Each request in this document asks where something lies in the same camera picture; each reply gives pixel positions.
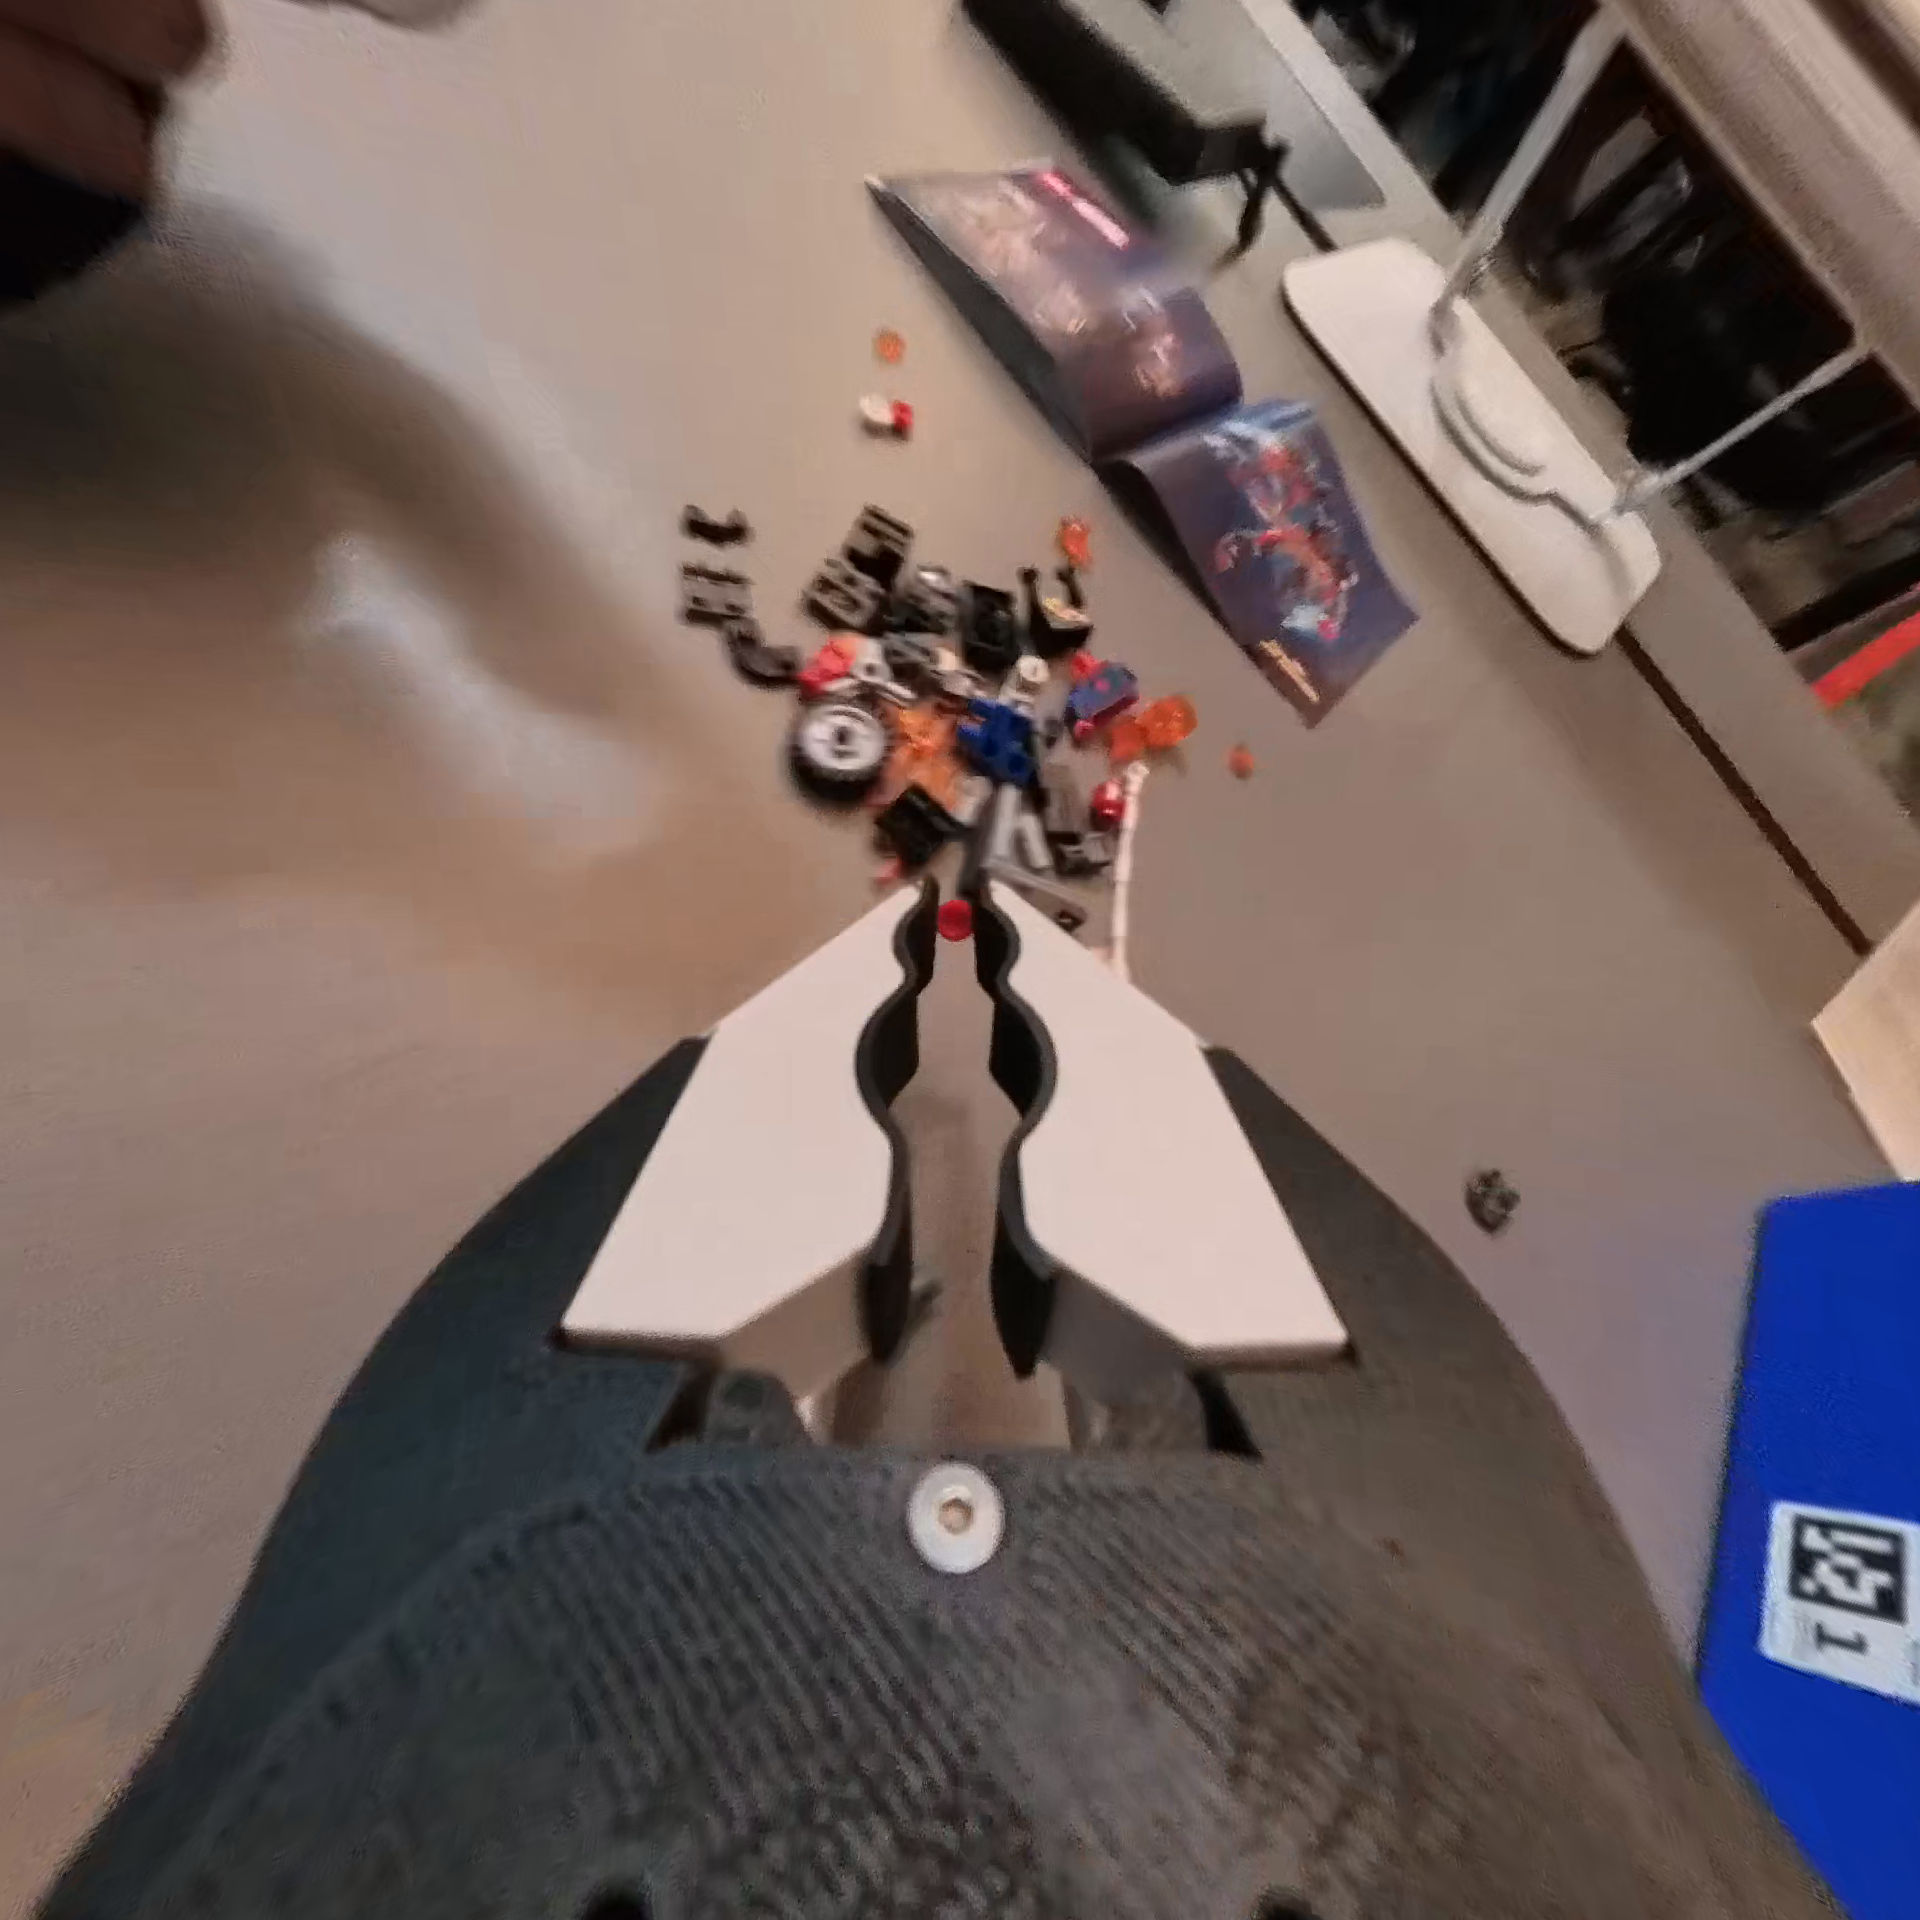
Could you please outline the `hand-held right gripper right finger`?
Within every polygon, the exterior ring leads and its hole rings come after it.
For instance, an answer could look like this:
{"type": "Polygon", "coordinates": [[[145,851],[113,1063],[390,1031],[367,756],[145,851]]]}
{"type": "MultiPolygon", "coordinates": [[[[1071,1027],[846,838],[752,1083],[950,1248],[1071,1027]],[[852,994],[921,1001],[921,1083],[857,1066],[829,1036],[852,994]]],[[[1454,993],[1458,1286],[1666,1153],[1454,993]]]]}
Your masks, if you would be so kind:
{"type": "Polygon", "coordinates": [[[1346,1358],[1212,1050],[999,880],[975,894],[974,955],[1014,1106],[989,1263],[1014,1376],[1118,1404],[1164,1376],[1346,1358]]]}

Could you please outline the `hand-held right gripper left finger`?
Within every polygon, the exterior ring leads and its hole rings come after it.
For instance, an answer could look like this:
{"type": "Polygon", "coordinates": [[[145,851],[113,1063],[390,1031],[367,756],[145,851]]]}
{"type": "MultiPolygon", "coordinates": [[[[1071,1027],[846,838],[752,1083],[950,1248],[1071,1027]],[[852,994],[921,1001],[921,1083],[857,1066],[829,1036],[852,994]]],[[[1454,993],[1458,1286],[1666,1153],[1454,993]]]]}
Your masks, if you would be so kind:
{"type": "Polygon", "coordinates": [[[913,1224],[894,1104],[921,1063],[940,903],[896,889],[694,1041],[566,1347],[769,1376],[794,1402],[898,1353],[913,1224]]]}

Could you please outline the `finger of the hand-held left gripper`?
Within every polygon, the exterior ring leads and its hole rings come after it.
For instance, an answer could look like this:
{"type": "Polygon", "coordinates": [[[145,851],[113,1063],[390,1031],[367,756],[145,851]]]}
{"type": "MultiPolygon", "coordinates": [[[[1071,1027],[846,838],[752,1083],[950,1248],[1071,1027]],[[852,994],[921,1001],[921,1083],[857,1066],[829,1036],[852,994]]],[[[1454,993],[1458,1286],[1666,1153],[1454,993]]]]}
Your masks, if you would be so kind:
{"type": "Polygon", "coordinates": [[[466,598],[369,532],[321,546],[297,635],[354,722],[434,801],[553,842],[561,862],[642,849],[666,820],[650,675],[577,609],[466,598]]]}

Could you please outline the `pile of lego pieces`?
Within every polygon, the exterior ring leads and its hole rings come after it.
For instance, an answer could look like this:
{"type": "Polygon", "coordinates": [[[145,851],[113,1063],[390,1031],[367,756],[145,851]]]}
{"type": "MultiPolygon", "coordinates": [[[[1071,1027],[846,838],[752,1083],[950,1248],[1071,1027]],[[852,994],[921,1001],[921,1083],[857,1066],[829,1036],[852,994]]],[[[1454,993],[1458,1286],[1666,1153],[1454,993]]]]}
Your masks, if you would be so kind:
{"type": "Polygon", "coordinates": [[[1054,551],[1054,568],[994,587],[921,560],[908,522],[869,506],[801,587],[820,638],[800,648],[769,640],[733,563],[754,539],[745,512],[685,506],[678,532],[701,550],[678,566],[678,620],[718,638],[742,681],[790,700],[786,734],[820,700],[857,700],[888,726],[873,794],[831,807],[869,815],[881,882],[952,851],[964,900],[999,880],[1069,936],[1101,882],[1103,962],[1129,969],[1140,795],[1185,750],[1198,708],[1144,697],[1130,667],[1095,649],[1087,569],[1063,569],[1054,551]]]}

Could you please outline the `black lego wheel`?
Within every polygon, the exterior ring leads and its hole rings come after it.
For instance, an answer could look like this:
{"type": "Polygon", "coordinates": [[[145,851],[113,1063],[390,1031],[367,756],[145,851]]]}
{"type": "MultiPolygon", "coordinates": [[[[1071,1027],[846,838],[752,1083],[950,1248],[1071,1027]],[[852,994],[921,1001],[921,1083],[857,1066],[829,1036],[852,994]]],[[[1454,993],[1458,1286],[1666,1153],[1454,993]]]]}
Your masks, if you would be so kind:
{"type": "Polygon", "coordinates": [[[888,726],[857,700],[801,705],[786,736],[786,766],[794,786],[829,809],[862,806],[892,755],[888,726]]]}

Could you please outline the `lego instruction booklet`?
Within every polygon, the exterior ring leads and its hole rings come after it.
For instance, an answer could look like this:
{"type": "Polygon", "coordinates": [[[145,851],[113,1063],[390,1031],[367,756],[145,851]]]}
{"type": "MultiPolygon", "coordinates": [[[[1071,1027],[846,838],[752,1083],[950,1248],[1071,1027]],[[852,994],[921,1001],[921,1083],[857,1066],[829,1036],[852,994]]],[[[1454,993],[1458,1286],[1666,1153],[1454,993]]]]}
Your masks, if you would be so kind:
{"type": "Polygon", "coordinates": [[[866,191],[1261,679],[1326,722],[1416,610],[1313,407],[1249,400],[1196,278],[1060,163],[866,191]]]}

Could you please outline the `person's left hand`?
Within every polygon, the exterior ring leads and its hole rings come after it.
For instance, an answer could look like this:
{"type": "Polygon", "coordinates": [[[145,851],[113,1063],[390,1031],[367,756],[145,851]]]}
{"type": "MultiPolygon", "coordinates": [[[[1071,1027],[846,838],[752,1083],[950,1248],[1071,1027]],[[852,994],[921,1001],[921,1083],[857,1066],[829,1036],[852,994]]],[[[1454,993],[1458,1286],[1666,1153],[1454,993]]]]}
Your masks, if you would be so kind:
{"type": "Polygon", "coordinates": [[[215,42],[204,2],[5,2],[1,152],[125,201],[215,42]]]}

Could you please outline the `blue plastic bin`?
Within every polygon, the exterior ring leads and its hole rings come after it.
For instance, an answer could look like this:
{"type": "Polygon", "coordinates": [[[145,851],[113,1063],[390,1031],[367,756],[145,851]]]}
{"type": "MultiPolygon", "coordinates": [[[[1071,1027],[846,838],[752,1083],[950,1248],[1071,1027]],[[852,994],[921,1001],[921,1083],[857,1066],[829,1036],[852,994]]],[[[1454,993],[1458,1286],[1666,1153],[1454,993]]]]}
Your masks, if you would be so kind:
{"type": "Polygon", "coordinates": [[[1849,1916],[1917,1916],[1917,1190],[1760,1217],[1696,1683],[1849,1916]]]}

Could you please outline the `printed paper sheet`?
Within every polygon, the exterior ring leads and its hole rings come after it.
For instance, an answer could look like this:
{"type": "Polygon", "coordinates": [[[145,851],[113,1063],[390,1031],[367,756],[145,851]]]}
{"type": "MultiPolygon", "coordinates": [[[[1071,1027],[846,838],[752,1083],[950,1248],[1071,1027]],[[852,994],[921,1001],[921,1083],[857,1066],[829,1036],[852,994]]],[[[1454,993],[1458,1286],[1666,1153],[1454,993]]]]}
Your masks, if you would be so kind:
{"type": "Polygon", "coordinates": [[[1904,1185],[1917,1183],[1917,946],[1900,929],[1812,1020],[1865,1131],[1904,1185]]]}

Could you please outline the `white monitor stand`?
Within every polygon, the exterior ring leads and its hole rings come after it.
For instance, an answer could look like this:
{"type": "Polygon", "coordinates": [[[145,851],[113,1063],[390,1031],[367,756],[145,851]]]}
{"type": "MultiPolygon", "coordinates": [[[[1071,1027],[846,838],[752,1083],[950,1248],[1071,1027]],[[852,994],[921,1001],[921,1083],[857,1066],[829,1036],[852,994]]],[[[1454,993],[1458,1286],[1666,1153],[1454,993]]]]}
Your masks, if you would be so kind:
{"type": "Polygon", "coordinates": [[[1505,223],[1622,39],[1609,10],[1577,32],[1447,270],[1393,235],[1295,259],[1282,274],[1284,306],[1308,343],[1546,640],[1572,656],[1597,656],[1662,571],[1641,510],[1869,355],[1855,335],[1684,462],[1616,481],[1478,316],[1472,288],[1505,223]]]}

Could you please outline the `black flat device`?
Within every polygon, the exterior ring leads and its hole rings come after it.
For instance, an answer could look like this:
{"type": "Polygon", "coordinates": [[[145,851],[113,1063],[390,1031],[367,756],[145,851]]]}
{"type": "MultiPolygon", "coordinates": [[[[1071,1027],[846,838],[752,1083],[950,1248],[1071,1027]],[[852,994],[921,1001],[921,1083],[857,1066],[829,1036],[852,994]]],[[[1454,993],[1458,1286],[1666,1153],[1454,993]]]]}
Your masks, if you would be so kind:
{"type": "Polygon", "coordinates": [[[964,2],[969,28],[1093,161],[1119,203],[1183,239],[1196,191],[1234,194],[1218,268],[1282,208],[1312,249],[1330,216],[1385,207],[1385,187],[1309,90],[1294,4],[964,2]]]}

